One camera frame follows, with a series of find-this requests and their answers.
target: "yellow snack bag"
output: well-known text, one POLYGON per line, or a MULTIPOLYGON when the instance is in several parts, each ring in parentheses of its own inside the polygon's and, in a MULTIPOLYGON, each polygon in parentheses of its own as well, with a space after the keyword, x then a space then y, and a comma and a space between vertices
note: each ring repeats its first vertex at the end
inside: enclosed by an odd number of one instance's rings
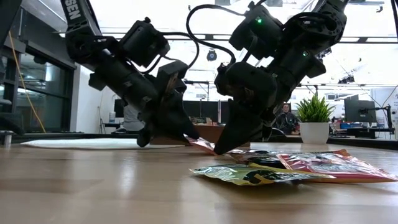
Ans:
POLYGON ((195 174, 232 182, 236 185, 263 185, 290 180, 335 178, 331 175, 278 169, 273 167, 245 164, 209 166, 191 170, 195 174))

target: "snack bag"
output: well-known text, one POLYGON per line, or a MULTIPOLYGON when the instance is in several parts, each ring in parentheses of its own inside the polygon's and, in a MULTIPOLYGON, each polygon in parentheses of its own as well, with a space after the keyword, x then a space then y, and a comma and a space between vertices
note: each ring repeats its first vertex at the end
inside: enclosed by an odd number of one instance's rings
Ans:
POLYGON ((214 152, 214 143, 211 143, 203 138, 199 138, 198 140, 190 138, 186 135, 184 137, 188 140, 188 142, 194 146, 195 148, 198 148, 202 151, 207 152, 208 154, 217 156, 217 153, 214 152))
POLYGON ((330 175, 244 164, 218 165, 191 170, 195 174, 232 182, 236 185, 263 185, 290 180, 334 178, 330 175))
POLYGON ((376 183, 398 181, 398 177, 378 169, 367 162, 341 154, 279 154, 286 169, 327 174, 335 179, 315 182, 376 183))
MULTIPOLYGON (((294 154, 340 154, 344 156, 349 156, 347 150, 342 149, 339 151, 331 151, 331 152, 293 152, 289 153, 289 155, 294 154)), ((250 164, 255 163, 261 166, 269 166, 280 169, 285 169, 285 165, 278 158, 279 152, 269 152, 262 150, 232 150, 230 156, 234 158, 237 163, 240 164, 250 164)))

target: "red snack bag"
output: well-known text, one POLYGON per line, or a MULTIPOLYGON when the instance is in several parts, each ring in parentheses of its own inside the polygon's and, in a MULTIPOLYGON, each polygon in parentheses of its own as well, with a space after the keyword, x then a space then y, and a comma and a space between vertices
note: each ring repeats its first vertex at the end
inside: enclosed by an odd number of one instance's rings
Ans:
MULTIPOLYGON (((290 152, 289 155, 296 154, 339 154, 342 156, 350 156, 347 150, 342 149, 330 152, 290 152)), ((255 163, 261 166, 269 166, 274 168, 285 169, 285 165, 281 163, 277 157, 280 152, 269 152, 263 150, 250 149, 247 151, 234 149, 228 153, 238 164, 255 163)))
POLYGON ((198 140, 190 138, 188 136, 185 136, 185 138, 193 147, 205 151, 208 154, 217 156, 217 153, 214 152, 214 143, 211 143, 203 138, 199 138, 198 140))
POLYGON ((286 169, 315 172, 336 177, 314 182, 377 183, 398 181, 398 177, 352 156, 341 154, 279 154, 286 169))

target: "potted plant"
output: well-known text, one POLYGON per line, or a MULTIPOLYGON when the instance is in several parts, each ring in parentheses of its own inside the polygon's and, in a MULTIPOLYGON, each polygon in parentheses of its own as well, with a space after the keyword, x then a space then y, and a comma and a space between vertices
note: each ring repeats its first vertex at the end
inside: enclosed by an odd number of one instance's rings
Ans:
POLYGON ((329 117, 334 106, 326 104, 315 94, 311 100, 297 103, 297 117, 300 120, 300 134, 305 144, 326 144, 329 137, 329 117))

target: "wooden table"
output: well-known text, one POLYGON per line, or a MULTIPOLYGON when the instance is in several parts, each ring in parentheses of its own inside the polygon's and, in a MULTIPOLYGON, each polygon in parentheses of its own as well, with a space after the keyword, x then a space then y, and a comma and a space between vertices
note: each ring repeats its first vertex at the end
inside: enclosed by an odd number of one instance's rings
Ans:
MULTIPOLYGON (((273 151, 341 146, 253 144, 273 151)), ((398 153, 346 147, 398 174, 398 153)), ((188 170, 232 163, 181 147, 77 151, 0 150, 2 224, 396 223, 398 183, 239 187, 188 170)))

